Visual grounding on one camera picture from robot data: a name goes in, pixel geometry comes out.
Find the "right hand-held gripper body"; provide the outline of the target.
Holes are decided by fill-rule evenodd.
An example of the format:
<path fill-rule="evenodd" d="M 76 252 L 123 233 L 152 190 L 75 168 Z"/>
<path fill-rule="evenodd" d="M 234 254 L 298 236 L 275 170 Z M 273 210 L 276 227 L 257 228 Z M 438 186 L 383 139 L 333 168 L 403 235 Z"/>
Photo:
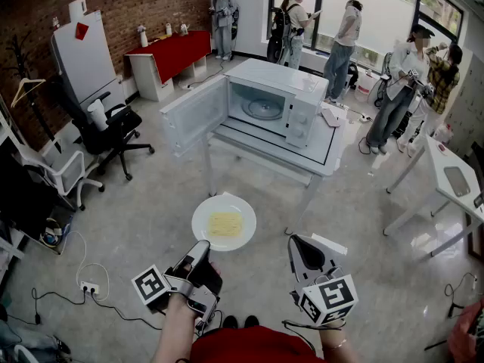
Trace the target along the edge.
<path fill-rule="evenodd" d="M 296 277 L 290 295 L 296 306 L 310 320 L 311 326 L 326 326 L 345 319 L 358 303 L 358 296 L 351 275 L 345 275 L 340 265 L 331 266 L 326 272 L 309 270 L 301 275 L 291 265 Z"/>

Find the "white round plate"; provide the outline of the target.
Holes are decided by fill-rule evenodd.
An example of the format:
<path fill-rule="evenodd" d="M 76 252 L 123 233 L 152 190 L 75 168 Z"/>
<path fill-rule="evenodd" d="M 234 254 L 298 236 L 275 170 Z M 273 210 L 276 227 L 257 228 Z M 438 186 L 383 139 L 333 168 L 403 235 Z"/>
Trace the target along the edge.
<path fill-rule="evenodd" d="M 240 213 L 244 218 L 244 228 L 237 237 L 210 237 L 208 235 L 209 216 L 212 213 Z M 197 240 L 210 242 L 210 249 L 218 252 L 237 250 L 246 245 L 256 231 L 256 214 L 245 200 L 225 193 L 203 201 L 194 211 L 191 220 L 193 234 Z"/>

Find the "white microwave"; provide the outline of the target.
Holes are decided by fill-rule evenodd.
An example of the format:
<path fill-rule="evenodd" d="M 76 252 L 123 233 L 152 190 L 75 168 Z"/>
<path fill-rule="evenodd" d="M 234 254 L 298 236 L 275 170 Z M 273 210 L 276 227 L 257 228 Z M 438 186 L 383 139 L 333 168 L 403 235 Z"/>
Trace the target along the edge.
<path fill-rule="evenodd" d="M 326 89 L 321 77 L 248 59 L 165 106 L 163 131 L 178 155 L 209 132 L 240 133 L 325 164 L 334 136 L 318 117 Z"/>

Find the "white table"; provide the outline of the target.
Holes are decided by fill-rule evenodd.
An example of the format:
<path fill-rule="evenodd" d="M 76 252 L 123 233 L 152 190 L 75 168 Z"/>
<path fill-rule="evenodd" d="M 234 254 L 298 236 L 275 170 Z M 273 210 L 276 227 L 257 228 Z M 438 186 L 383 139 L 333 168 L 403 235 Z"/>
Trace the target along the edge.
<path fill-rule="evenodd" d="M 306 190 L 296 208 L 289 213 L 290 220 L 284 233 L 296 232 L 301 218 L 324 178 L 339 168 L 342 155 L 343 134 L 347 121 L 347 110 L 323 103 L 336 117 L 339 125 L 330 127 L 324 117 L 316 116 L 307 147 L 289 147 L 281 137 L 253 126 L 236 126 L 235 121 L 226 121 L 209 132 L 209 137 L 222 141 L 227 149 L 239 157 L 254 161 L 275 172 L 303 183 Z"/>

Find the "pale flat board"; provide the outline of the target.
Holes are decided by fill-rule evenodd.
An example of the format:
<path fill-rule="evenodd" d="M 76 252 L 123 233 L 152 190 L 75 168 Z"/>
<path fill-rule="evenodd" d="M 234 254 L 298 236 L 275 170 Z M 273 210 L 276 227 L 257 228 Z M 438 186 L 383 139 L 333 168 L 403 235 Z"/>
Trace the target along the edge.
<path fill-rule="evenodd" d="M 329 108 L 323 107 L 321 109 L 321 116 L 329 127 L 340 127 L 340 121 L 333 115 L 332 111 Z"/>

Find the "red fabric bundle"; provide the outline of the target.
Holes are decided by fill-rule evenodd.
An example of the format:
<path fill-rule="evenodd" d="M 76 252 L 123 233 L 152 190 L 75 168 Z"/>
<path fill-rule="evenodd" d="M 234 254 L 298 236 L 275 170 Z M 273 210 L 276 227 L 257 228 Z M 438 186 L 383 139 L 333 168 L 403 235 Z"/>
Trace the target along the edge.
<path fill-rule="evenodd" d="M 478 358 L 477 324 L 480 315 L 484 315 L 484 298 L 467 306 L 447 338 L 448 351 L 454 363 L 484 363 Z"/>

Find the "white swivel chair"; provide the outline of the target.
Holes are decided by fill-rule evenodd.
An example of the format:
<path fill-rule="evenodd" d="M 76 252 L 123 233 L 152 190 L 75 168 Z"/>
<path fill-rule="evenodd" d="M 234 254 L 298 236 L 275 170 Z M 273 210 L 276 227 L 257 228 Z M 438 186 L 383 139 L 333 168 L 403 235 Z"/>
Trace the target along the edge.
<path fill-rule="evenodd" d="M 82 189 L 85 185 L 104 192 L 104 184 L 93 178 L 91 173 L 99 167 L 97 160 L 87 152 L 82 144 L 72 143 L 61 148 L 59 153 L 55 147 L 56 139 L 46 148 L 44 153 L 34 151 L 25 144 L 19 144 L 17 149 L 23 161 L 36 167 L 41 177 L 57 190 L 58 195 L 67 199 L 73 190 L 76 191 L 76 208 L 85 209 L 82 202 Z"/>

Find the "white side desk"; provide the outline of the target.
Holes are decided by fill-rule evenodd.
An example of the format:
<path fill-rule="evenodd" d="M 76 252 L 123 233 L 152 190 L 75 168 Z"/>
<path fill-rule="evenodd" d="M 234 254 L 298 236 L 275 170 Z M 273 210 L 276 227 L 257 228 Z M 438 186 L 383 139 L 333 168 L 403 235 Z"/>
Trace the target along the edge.
<path fill-rule="evenodd" d="M 388 224 L 384 228 L 383 234 L 385 236 L 390 236 L 396 233 L 410 218 L 432 201 L 438 200 L 440 202 L 438 208 L 430 211 L 430 216 L 433 218 L 449 205 L 458 206 L 463 213 L 470 217 L 470 224 L 467 227 L 462 228 L 461 231 L 451 239 L 432 250 L 430 256 L 434 257 L 455 245 L 467 235 L 472 234 L 479 226 L 484 225 L 484 191 L 480 189 L 476 173 L 471 166 L 465 163 L 447 147 L 444 147 L 442 143 L 431 137 L 426 137 L 423 147 L 412 156 L 409 164 L 400 172 L 394 182 L 386 188 L 388 194 L 391 194 L 400 183 L 402 183 L 409 172 L 415 167 L 418 160 L 422 157 L 427 157 L 430 161 L 430 192 L 414 202 L 411 207 L 404 211 L 393 222 Z M 470 186 L 469 194 L 464 195 L 463 197 L 455 196 L 444 173 L 444 168 L 446 166 L 457 166 L 461 169 Z"/>

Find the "grey tablet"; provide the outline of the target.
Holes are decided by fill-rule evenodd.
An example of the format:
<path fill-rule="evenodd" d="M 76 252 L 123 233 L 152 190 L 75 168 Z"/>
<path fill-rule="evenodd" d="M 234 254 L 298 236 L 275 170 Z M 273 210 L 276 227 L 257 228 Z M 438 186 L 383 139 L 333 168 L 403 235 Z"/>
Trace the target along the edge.
<path fill-rule="evenodd" d="M 459 167 L 446 166 L 444 173 L 456 197 L 463 197 L 470 193 L 470 186 Z"/>

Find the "white low cabinet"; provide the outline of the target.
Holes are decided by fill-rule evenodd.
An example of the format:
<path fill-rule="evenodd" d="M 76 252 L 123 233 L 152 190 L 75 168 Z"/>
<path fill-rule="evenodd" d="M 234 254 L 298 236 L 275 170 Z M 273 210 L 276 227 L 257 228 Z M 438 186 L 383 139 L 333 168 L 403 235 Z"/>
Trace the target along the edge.
<path fill-rule="evenodd" d="M 140 96 L 156 102 L 161 102 L 175 91 L 173 77 L 194 78 L 206 72 L 206 56 L 204 56 L 180 73 L 172 73 L 166 82 L 162 82 L 161 69 L 157 67 L 152 54 L 128 54 L 128 57 Z"/>

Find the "red cloth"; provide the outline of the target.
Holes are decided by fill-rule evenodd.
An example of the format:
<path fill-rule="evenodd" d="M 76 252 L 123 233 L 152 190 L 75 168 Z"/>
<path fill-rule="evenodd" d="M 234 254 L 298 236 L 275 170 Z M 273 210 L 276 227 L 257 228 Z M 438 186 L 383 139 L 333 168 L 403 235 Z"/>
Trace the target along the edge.
<path fill-rule="evenodd" d="M 152 55 L 161 82 L 166 83 L 211 51 L 210 33 L 206 30 L 194 30 L 185 36 L 175 34 L 147 47 L 136 48 L 127 55 Z"/>

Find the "black coat rack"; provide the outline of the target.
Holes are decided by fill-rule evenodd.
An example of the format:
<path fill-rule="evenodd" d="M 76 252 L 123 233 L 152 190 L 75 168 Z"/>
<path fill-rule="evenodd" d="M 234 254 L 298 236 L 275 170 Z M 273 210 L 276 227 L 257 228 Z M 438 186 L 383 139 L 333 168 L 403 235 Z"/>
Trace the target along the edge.
<path fill-rule="evenodd" d="M 17 35 L 13 35 L 12 40 L 11 40 L 11 44 L 5 49 L 6 51 L 12 51 L 14 53 L 15 60 L 16 60 L 16 65 L 14 67 L 4 67 L 4 70 L 13 70 L 14 71 L 14 74 L 20 77 L 20 80 L 22 78 L 32 79 L 30 77 L 29 69 L 28 69 L 28 66 L 26 64 L 27 57 L 28 57 L 29 53 L 28 52 L 27 53 L 24 53 L 22 51 L 23 44 L 29 38 L 29 36 L 31 35 L 31 33 L 32 32 L 29 31 L 22 38 L 21 41 L 18 39 Z M 57 151 L 60 153 L 62 151 L 61 150 L 61 146 L 57 142 L 57 140 L 55 139 L 54 134 L 49 129 L 48 124 L 44 120 L 44 118 L 41 115 L 41 112 L 39 110 L 39 107 L 37 106 L 36 99 L 35 99 L 35 96 L 33 94 L 33 92 L 35 90 L 36 89 L 34 89 L 32 92 L 30 92 L 26 96 L 26 99 L 27 99 L 27 101 L 29 103 L 29 106 L 32 109 L 32 111 L 33 111 L 36 119 L 39 121 L 39 124 L 42 127 L 43 132 L 48 136 L 48 138 L 50 139 L 50 141 L 53 142 L 53 144 L 56 147 Z"/>

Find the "black backpack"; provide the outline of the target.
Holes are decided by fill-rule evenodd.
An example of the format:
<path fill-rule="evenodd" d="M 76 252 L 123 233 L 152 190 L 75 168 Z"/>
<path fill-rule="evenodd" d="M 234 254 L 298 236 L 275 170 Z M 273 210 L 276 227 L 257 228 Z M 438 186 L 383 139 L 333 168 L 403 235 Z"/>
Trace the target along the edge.
<path fill-rule="evenodd" d="M 290 18 L 281 8 L 275 10 L 271 24 L 266 57 L 268 62 L 279 64 L 290 34 Z"/>

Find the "wooden clothes hanger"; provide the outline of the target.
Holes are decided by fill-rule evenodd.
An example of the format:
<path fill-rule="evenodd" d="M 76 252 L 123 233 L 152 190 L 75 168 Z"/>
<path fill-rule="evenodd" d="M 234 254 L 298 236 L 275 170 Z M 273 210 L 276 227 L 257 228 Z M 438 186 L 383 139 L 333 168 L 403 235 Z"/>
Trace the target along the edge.
<path fill-rule="evenodd" d="M 11 102 L 11 108 L 16 107 L 17 103 L 24 97 L 26 97 L 30 92 L 46 82 L 45 79 L 28 79 L 22 78 L 18 85 L 17 92 Z"/>

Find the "large glass window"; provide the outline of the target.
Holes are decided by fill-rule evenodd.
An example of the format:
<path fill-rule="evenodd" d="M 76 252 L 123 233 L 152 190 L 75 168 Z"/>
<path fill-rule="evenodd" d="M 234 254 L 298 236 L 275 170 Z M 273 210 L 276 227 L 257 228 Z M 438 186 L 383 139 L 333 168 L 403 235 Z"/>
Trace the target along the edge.
<path fill-rule="evenodd" d="M 283 0 L 270 0 L 273 17 Z M 319 16 L 304 34 L 305 48 L 328 56 L 343 19 L 348 0 L 304 0 L 308 13 Z M 358 65 L 379 72 L 386 53 L 407 39 L 410 28 L 418 23 L 434 32 L 432 44 L 457 42 L 464 12 L 448 0 L 357 0 L 363 6 L 362 28 L 351 57 Z"/>

